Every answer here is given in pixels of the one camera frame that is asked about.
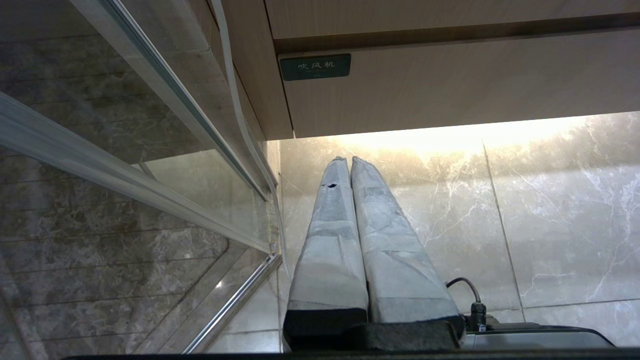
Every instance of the light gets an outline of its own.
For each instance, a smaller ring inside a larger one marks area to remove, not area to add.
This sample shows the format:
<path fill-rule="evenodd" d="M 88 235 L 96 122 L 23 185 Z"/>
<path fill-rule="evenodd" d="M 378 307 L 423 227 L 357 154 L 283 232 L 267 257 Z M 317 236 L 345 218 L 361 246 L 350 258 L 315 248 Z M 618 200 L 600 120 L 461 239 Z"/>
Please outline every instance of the light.
<path fill-rule="evenodd" d="M 487 145 L 526 145 L 554 136 L 571 137 L 571 130 L 585 123 L 586 117 L 502 122 L 431 129 L 385 131 L 354 135 L 328 136 L 355 154 L 376 149 L 385 152 L 457 152 Z"/>

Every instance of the green sign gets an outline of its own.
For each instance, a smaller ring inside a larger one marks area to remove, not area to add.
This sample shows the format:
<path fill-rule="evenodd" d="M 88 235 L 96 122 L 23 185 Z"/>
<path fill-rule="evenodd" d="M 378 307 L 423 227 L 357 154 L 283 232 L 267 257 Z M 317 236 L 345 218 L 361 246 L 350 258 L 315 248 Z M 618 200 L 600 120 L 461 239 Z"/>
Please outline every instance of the green sign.
<path fill-rule="evenodd" d="M 340 78 L 349 75 L 351 55 L 281 59 L 280 69 L 284 81 Z"/>

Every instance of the black cable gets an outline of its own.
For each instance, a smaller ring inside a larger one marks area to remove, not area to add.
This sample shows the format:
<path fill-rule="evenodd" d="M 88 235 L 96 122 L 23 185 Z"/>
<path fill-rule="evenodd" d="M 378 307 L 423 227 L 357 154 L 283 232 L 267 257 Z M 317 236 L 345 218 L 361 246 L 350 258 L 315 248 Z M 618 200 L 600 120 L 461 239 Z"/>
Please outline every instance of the black cable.
<path fill-rule="evenodd" d="M 466 277 L 457 277 L 457 278 L 449 281 L 447 283 L 447 287 L 450 287 L 451 285 L 453 285 L 453 284 L 455 284 L 456 282 L 459 282 L 459 281 L 466 282 L 467 285 L 469 285 L 469 287 L 471 288 L 471 291 L 474 292 L 474 296 L 476 297 L 476 302 L 481 302 L 480 301 L 480 294 L 478 294 L 478 291 L 476 290 L 476 287 Z"/>

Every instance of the gray marble tile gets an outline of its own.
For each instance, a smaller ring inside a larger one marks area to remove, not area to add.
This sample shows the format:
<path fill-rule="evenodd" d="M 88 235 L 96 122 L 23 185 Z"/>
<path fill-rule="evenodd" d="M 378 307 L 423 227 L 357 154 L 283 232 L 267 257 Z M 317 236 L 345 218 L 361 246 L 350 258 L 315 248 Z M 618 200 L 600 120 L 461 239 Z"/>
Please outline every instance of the gray marble tile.
<path fill-rule="evenodd" d="M 291 280 L 284 270 L 284 266 L 278 267 L 278 325 L 282 330 L 284 318 L 287 314 L 287 305 L 289 303 L 289 290 L 291 289 Z"/>
<path fill-rule="evenodd" d="M 0 44 L 0 82 L 130 72 L 100 35 Z"/>
<path fill-rule="evenodd" d="M 443 281 L 468 277 L 490 311 L 520 308 L 479 135 L 424 129 L 282 140 L 280 147 L 290 268 L 325 166 L 356 155 L 382 173 Z M 456 285 L 451 293 L 467 311 L 471 292 Z"/>
<path fill-rule="evenodd" d="M 0 286 L 13 306 L 179 294 L 212 263 L 205 258 L 26 272 L 0 278 Z"/>
<path fill-rule="evenodd" d="M 173 115 L 161 118 L 71 125 L 67 129 L 105 150 L 198 141 L 191 134 L 191 131 Z"/>
<path fill-rule="evenodd" d="M 140 202 L 14 211 L 0 218 L 0 241 L 191 227 L 173 215 Z"/>
<path fill-rule="evenodd" d="M 525 309 L 528 322 L 594 329 L 618 347 L 640 346 L 640 300 Z"/>
<path fill-rule="evenodd" d="M 43 102 L 35 111 L 62 126 L 169 117 L 173 112 L 156 94 L 102 97 L 84 101 Z"/>
<path fill-rule="evenodd" d="M 493 130 L 485 144 L 523 305 L 640 298 L 637 113 Z"/>
<path fill-rule="evenodd" d="M 156 179 L 220 218 L 268 242 L 264 201 L 216 150 L 146 163 Z"/>
<path fill-rule="evenodd" d="M 0 168 L 2 169 L 2 172 L 0 172 L 0 183 L 2 184 L 74 177 L 71 174 L 23 155 L 0 158 Z"/>
<path fill-rule="evenodd" d="M 271 330 L 223 334 L 206 351 L 208 354 L 230 352 L 280 352 L 280 332 Z"/>
<path fill-rule="evenodd" d="M 223 330 L 247 332 L 278 330 L 278 275 L 273 272 L 269 279 L 251 296 Z"/>
<path fill-rule="evenodd" d="M 4 147 L 4 146 L 0 146 L 0 159 L 1 158 L 6 158 L 8 156 L 16 156 L 19 155 L 20 153 L 13 150 L 13 149 L 9 149 L 8 147 Z"/>
<path fill-rule="evenodd" d="M 522 310 L 496 310 L 488 314 L 493 315 L 500 323 L 524 322 Z"/>
<path fill-rule="evenodd" d="M 181 296 L 71 302 L 19 307 L 14 311 L 25 341 L 129 334 L 151 331 Z M 29 322 L 36 327 L 25 325 Z"/>
<path fill-rule="evenodd" d="M 135 72 L 0 83 L 0 91 L 27 105 L 152 93 Z"/>
<path fill-rule="evenodd" d="M 175 335 L 179 337 L 180 331 L 192 331 L 189 326 L 182 326 L 185 320 L 187 320 L 192 312 L 199 311 L 204 298 L 212 291 L 215 291 L 216 285 L 220 283 L 227 272 L 247 250 L 247 246 L 245 245 L 232 240 L 230 242 L 231 244 L 227 251 L 203 274 L 202 278 L 194 284 L 166 317 L 154 327 L 153 331 L 135 350 L 135 353 L 156 353 L 171 336 Z M 204 309 L 204 313 L 209 313 L 209 310 Z"/>
<path fill-rule="evenodd" d="M 0 185 L 0 211 L 99 205 L 128 200 L 122 194 L 77 178 Z"/>
<path fill-rule="evenodd" d="M 0 343 L 0 359 L 28 360 L 18 343 Z"/>
<path fill-rule="evenodd" d="M 28 343 L 35 360 L 56 360 L 80 355 L 129 354 L 143 334 L 118 334 Z"/>
<path fill-rule="evenodd" d="M 227 239 L 199 227 L 0 243 L 11 272 L 217 258 Z"/>
<path fill-rule="evenodd" d="M 249 248 L 236 261 L 234 266 L 203 299 L 199 311 L 194 311 L 167 341 L 160 353 L 176 353 L 183 351 L 193 338 L 207 325 L 231 296 L 244 284 L 253 271 L 264 260 L 266 254 Z"/>
<path fill-rule="evenodd" d="M 157 143 L 153 146 L 110 147 L 106 149 L 108 153 L 128 164 L 161 160 L 174 156 L 192 154 L 201 150 L 202 144 L 199 141 Z"/>

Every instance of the white cord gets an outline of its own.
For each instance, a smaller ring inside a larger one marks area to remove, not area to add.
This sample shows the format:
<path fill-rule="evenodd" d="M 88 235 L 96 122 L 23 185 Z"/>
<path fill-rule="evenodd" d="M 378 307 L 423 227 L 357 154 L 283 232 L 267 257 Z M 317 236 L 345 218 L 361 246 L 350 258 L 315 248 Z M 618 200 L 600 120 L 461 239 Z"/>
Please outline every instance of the white cord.
<path fill-rule="evenodd" d="M 255 148 L 255 144 L 253 143 L 247 130 L 246 120 L 242 112 L 242 106 L 240 105 L 240 96 L 238 95 L 238 89 L 236 85 L 236 73 L 234 71 L 234 62 L 231 57 L 229 30 L 227 28 L 225 11 L 222 8 L 222 2 L 220 0 L 211 0 L 211 4 L 213 5 L 213 12 L 216 14 L 216 20 L 218 21 L 218 27 L 220 29 L 220 39 L 222 40 L 222 54 L 225 59 L 225 70 L 227 71 L 227 80 L 229 82 L 229 88 L 231 89 L 231 98 L 234 102 L 234 112 L 236 113 L 236 120 L 238 121 L 238 126 L 240 127 L 240 132 L 242 133 L 244 142 L 247 148 L 249 148 L 249 152 L 251 153 L 253 160 L 256 162 L 256 164 L 258 164 L 258 168 L 260 168 L 262 176 L 269 185 L 271 196 L 273 196 L 273 204 L 276 208 L 276 218 L 278 219 L 278 225 L 280 226 L 280 252 L 282 253 L 282 265 L 284 266 L 284 272 L 287 274 L 287 277 L 291 281 L 291 275 L 287 266 L 287 248 L 285 247 L 284 226 L 282 223 L 282 214 L 280 214 L 280 206 L 278 205 L 276 186 L 271 180 L 265 164 L 260 159 L 260 156 L 258 156 L 258 150 Z"/>

